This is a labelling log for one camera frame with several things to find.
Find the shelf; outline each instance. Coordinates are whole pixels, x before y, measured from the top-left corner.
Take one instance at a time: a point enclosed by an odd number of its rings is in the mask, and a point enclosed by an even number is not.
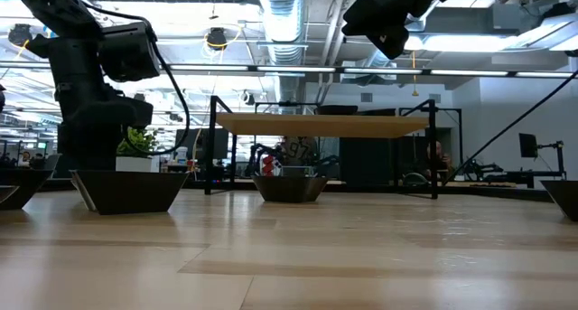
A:
[[[426,128],[428,119],[218,113],[217,123],[237,135],[397,138]]]

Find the white planter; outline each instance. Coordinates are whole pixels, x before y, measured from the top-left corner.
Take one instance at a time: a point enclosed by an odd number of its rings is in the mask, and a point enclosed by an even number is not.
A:
[[[157,157],[117,157],[117,171],[125,172],[159,172]]]

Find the green plant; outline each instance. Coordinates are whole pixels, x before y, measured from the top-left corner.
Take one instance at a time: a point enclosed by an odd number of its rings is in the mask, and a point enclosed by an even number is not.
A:
[[[143,129],[128,129],[128,138],[131,143],[141,151],[153,151],[154,147],[158,145],[156,141],[156,131],[153,133],[147,133]],[[123,139],[117,148],[118,156],[132,156],[132,157],[147,157],[147,155],[135,151],[128,143]]]

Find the light wood floor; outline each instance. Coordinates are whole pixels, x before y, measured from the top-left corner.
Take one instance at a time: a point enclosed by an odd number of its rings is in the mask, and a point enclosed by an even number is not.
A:
[[[578,225],[554,204],[183,191],[101,217],[77,193],[0,212],[3,310],[578,309]]]

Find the wooden tabletop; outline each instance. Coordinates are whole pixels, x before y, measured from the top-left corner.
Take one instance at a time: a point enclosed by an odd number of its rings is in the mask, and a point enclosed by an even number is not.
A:
[[[428,119],[218,113],[217,123],[237,135],[397,138],[424,129]]]

